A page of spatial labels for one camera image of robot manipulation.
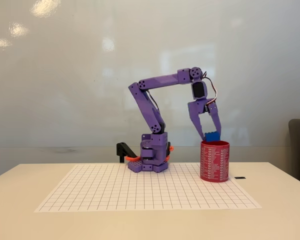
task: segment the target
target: white table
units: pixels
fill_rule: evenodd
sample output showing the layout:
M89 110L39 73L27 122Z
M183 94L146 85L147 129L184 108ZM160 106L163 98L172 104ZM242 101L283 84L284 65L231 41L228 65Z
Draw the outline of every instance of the white table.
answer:
M0 240L300 240L300 182L267 162L230 163L262 209L34 213L74 165L21 164L0 176Z

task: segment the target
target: white wall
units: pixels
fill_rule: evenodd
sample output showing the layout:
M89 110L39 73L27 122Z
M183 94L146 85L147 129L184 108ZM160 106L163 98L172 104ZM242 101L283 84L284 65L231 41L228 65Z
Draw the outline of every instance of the white wall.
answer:
M0 147L137 146L150 131L128 85L194 66L218 89L224 140L288 145L300 0L0 0ZM152 95L172 143L198 146L190 85Z

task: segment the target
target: red cup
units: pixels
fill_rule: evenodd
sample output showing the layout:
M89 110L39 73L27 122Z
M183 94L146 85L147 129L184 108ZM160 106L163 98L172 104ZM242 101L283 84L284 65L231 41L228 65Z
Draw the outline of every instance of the red cup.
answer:
M229 178L229 150L226 141L201 142L200 178L222 183Z

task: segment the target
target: purple perforated block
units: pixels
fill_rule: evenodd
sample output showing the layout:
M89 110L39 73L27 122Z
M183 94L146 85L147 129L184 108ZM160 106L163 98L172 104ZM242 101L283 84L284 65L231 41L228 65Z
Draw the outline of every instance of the purple perforated block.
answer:
M142 171L152 171L153 165L152 164L142 164Z
M166 170L167 168L168 168L168 163L166 161L159 166L153 165L153 171L156 173L160 173L163 170Z
M138 173L142 170L142 161L130 161L128 162L128 169Z

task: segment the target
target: robotic arm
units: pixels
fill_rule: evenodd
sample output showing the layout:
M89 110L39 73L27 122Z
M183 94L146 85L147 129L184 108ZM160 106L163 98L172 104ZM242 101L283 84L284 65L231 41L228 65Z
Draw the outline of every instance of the robotic arm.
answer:
M204 78L206 78L206 73L203 74L200 68L185 68L178 70L177 74L152 77L135 82L129 86L129 90L138 104L152 133L161 134L164 133L166 125L160 115L158 106L155 107L153 104L153 102L156 102L151 97L149 90L177 84L191 84L192 95L195 101L188 103L189 115L194 127L204 141L206 140L206 137L202 131L199 118L200 114L208 112L212 117L216 132L219 136L221 135L221 123L218 115L218 108L215 103L215 98L207 99L207 86L206 83L202 81Z
M203 73L199 67L184 68L178 70L176 74L143 79L128 87L152 133L142 134L140 156L136 156L124 142L118 143L116 148L117 155L120 156L120 162L123 162L124 157L126 157L125 159L129 161L128 168L136 173L140 171L155 171L159 173L168 168L167 161L170 158L170 152L173 151L173 147L168 142L168 133L165 132L166 124L160 115L157 103L150 95L150 89L177 84L191 84L192 95L195 101L188 103L188 110L194 127L203 141L220 140L221 123L215 103L217 91L211 82L216 96L215 98L207 99L207 86L203 79L210 79L206 77L206 74L207 72ZM199 118L199 115L203 113L209 113L212 117L216 128L215 132L203 133Z

